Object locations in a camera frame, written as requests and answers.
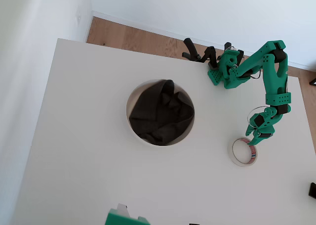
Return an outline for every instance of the green plastic part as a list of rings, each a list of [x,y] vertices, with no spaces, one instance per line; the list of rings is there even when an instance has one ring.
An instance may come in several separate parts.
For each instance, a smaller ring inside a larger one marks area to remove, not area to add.
[[[280,121],[282,114],[277,114],[277,107],[291,103],[291,93],[287,92],[287,54],[286,58],[279,63],[279,69],[275,70],[275,56],[273,50],[285,49],[283,41],[268,41],[257,52],[247,58],[237,67],[237,55],[239,51],[227,49],[220,57],[218,69],[211,69],[208,76],[214,85],[224,81],[226,89],[238,87],[240,84],[250,79],[249,75],[256,74],[263,70],[263,82],[266,89],[266,104],[270,107],[264,112],[254,114],[246,131],[246,136],[253,132],[254,139],[249,145],[256,145],[262,140],[271,137],[274,133],[273,125]],[[261,115],[264,119],[263,124],[256,125],[255,119]]]
[[[284,94],[266,94],[267,105],[284,105],[291,103],[291,93],[287,92]]]
[[[223,80],[223,73],[219,70],[209,70],[207,74],[215,86]]]
[[[150,225],[150,223],[146,220],[146,218],[138,217],[138,219],[132,219],[130,217],[120,215],[116,209],[111,209],[105,225]]]

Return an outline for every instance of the wooden floor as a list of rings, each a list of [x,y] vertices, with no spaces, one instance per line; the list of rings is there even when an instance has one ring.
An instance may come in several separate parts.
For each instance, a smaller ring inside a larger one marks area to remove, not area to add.
[[[183,59],[182,52],[188,52],[182,40],[120,25],[97,17],[93,18],[87,43],[180,59]],[[196,45],[196,48],[200,55],[203,55],[206,49],[202,45]],[[221,55],[223,50],[217,49],[216,53]],[[316,78],[316,73],[289,67],[288,74],[299,78],[316,150],[316,87],[309,85],[309,82]]]

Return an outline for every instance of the black object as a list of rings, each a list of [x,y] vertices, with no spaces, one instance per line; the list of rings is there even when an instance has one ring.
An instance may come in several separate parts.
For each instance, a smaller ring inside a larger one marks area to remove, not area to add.
[[[226,44],[224,44],[224,50],[228,49],[229,47],[232,47],[232,43],[226,42]]]
[[[288,113],[288,104],[273,106],[276,109],[276,115]]]
[[[258,115],[255,119],[254,119],[254,122],[256,124],[257,127],[260,127],[264,122],[265,122],[265,119],[263,118],[262,115]]]
[[[190,99],[182,92],[174,94],[172,80],[162,80],[143,91],[129,121],[140,138],[166,146],[187,129],[193,117]]]
[[[310,82],[310,85],[316,86],[316,78]]]
[[[271,137],[272,134],[260,134],[259,137]]]
[[[253,77],[253,76],[250,75],[250,77],[251,77],[252,79],[259,79],[260,76],[261,76],[261,70],[259,70],[259,76],[258,76],[257,78],[255,78],[255,77]]]
[[[276,49],[272,50],[270,53],[275,56],[275,63],[281,63],[286,59],[286,53],[283,51],[283,49],[280,49],[277,43],[275,43],[275,47]]]
[[[184,44],[188,48],[190,53],[183,52],[182,57],[194,61],[194,62],[200,62],[204,63],[205,61],[210,60],[209,64],[210,67],[216,69],[217,68],[217,62],[216,62],[216,50],[213,46],[209,46],[204,51],[204,56],[201,58],[201,56],[198,54],[196,47],[194,46],[194,43],[191,41],[190,38],[186,38],[184,41]]]
[[[314,182],[311,183],[310,192],[308,194],[310,197],[316,199],[316,184]]]
[[[249,69],[247,72],[245,72],[244,74],[242,74],[240,76],[240,78],[246,78],[246,77],[251,77],[251,74],[253,74],[253,70]]]
[[[184,44],[188,48],[190,54],[183,52],[182,57],[190,60],[190,61],[197,61],[201,59],[201,56],[198,54],[196,47],[194,46],[193,42],[190,38],[186,38],[184,41]]]
[[[243,58],[243,54],[244,54],[244,52],[242,50],[239,49],[238,51],[239,51],[239,55],[237,55],[237,66],[240,65],[240,62],[241,62],[241,60]]]

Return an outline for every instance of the robotic arm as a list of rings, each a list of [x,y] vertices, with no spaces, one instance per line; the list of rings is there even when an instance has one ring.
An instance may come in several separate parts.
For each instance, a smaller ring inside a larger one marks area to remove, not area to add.
[[[225,44],[224,53],[216,59],[215,48],[210,46],[205,50],[204,57],[200,57],[192,41],[187,38],[184,43],[190,54],[182,56],[190,61],[205,62],[210,60],[208,76],[214,85],[224,81],[226,89],[236,88],[247,82],[255,74],[263,70],[263,82],[266,89],[266,104],[270,105],[264,112],[254,114],[249,121],[246,136],[253,133],[253,140],[249,145],[256,145],[264,139],[271,137],[277,123],[283,114],[291,111],[291,93],[287,92],[287,54],[283,51],[283,41],[268,41],[257,52],[240,64],[243,51],[236,50],[230,43]],[[276,72],[275,63],[279,63]]]

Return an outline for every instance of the baseboard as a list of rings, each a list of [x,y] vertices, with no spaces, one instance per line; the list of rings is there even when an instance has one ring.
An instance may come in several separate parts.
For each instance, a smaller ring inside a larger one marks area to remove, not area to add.
[[[84,36],[84,40],[83,40],[84,43],[87,43],[93,17],[94,17],[94,11],[91,11],[90,22],[89,22],[89,25],[88,25],[88,27],[87,27],[87,30],[85,31],[85,36]]]
[[[112,21],[118,24],[122,24],[125,26],[130,26],[130,27],[134,27],[143,31],[148,31],[148,32],[152,32],[155,34],[159,34],[159,35],[163,35],[163,36],[168,36],[171,38],[175,38],[178,40],[184,40],[185,38],[187,38],[188,36],[183,36],[177,33],[173,33],[170,31],[165,31],[165,30],[161,30],[152,26],[148,26],[148,25],[144,25],[142,23],[139,22],[135,22],[135,21],[130,21],[130,20],[126,20],[126,19],[121,19],[115,16],[110,16],[101,12],[97,12],[97,11],[92,11],[92,15],[104,20],[108,20],[108,21]],[[212,43],[212,42],[208,42],[208,41],[203,41],[203,40],[199,40],[196,39],[194,37],[190,37],[192,42],[198,45],[204,45],[204,46],[214,46],[217,49],[222,49],[224,50],[224,46],[220,45],[220,44],[216,44],[216,43]],[[251,56],[252,54],[254,54],[254,52],[251,51],[244,51],[245,55]],[[295,67],[295,68],[300,68],[300,69],[305,69],[305,70],[309,70],[309,71],[313,71],[316,72],[316,66],[315,67],[311,67],[311,66],[307,66],[307,65],[303,65],[303,64],[299,64],[299,63],[294,63],[294,62],[288,62],[289,66]]]

